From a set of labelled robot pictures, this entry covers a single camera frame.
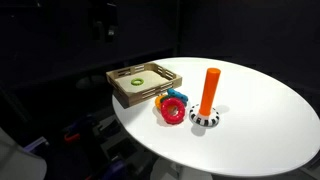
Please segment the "white table pedestal base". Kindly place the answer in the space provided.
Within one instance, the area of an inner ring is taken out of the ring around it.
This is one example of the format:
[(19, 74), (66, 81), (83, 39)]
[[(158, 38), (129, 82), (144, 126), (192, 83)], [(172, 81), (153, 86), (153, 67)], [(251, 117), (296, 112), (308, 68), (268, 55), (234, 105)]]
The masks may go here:
[(213, 180), (213, 178), (210, 173), (159, 158), (153, 165), (150, 180)]

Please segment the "orange stacking peg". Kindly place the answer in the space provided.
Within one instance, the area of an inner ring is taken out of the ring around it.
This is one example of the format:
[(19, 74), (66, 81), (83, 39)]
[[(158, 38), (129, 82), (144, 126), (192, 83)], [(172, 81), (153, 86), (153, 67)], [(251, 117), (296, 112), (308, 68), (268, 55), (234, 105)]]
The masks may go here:
[(199, 113), (203, 116), (211, 114), (212, 103), (219, 82), (221, 71), (217, 68), (208, 68), (206, 72), (202, 100)]

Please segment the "wooden slatted tray box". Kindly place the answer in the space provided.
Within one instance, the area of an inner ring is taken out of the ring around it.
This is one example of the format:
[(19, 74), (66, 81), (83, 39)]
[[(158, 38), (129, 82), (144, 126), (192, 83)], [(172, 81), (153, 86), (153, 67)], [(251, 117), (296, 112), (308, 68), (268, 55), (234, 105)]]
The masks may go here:
[(153, 62), (109, 71), (106, 77), (114, 88), (114, 96), (124, 108), (182, 85), (180, 75)]

